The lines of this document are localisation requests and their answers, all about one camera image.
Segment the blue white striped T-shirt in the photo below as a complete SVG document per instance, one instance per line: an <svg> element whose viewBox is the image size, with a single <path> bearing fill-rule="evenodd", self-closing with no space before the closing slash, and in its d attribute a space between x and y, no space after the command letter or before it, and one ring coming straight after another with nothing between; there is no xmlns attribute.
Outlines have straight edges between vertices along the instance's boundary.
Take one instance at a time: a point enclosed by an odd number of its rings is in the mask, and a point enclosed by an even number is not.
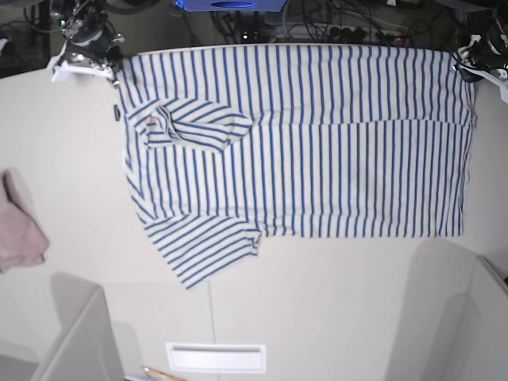
<svg viewBox="0 0 508 381"><path fill-rule="evenodd" d="M124 163L186 289L263 237L455 237L475 88L453 56L365 45L140 54L118 73Z"/></svg>

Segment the blue box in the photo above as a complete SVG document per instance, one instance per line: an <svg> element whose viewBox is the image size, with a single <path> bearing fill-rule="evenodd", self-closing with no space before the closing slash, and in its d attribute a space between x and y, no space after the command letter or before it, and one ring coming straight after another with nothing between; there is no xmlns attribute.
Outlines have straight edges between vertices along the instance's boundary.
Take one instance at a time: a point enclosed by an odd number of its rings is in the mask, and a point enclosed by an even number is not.
<svg viewBox="0 0 508 381"><path fill-rule="evenodd" d="M175 4L188 12L279 12L286 2L286 0L180 0Z"/></svg>

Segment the pink folded cloth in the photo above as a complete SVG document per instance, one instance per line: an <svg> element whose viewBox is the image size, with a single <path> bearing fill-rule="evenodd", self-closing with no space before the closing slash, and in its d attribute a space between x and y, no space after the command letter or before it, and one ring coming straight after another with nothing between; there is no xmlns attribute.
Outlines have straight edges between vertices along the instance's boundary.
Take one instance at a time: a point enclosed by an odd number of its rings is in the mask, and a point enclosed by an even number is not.
<svg viewBox="0 0 508 381"><path fill-rule="evenodd" d="M13 267L33 267L44 262L48 239L20 207L12 177L1 173L1 273Z"/></svg>

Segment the wooden stick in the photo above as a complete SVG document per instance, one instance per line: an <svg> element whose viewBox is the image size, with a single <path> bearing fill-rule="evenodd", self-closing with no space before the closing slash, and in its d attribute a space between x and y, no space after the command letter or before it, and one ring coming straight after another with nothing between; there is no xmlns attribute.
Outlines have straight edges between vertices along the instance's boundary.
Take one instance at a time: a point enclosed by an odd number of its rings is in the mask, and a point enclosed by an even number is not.
<svg viewBox="0 0 508 381"><path fill-rule="evenodd" d="M152 377L154 379L165 380L165 381L180 381L179 378L177 378L173 375L169 375L167 373L158 371L154 368L142 366L141 369L144 371L144 373L147 376Z"/></svg>

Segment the white rectangular table inset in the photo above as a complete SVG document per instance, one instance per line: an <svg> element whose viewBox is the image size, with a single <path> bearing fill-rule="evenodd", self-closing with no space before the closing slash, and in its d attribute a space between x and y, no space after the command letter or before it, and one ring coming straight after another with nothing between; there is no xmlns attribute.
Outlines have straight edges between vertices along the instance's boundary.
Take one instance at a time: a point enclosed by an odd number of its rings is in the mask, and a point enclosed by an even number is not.
<svg viewBox="0 0 508 381"><path fill-rule="evenodd" d="M265 373L264 344L166 343L170 369L202 373Z"/></svg>

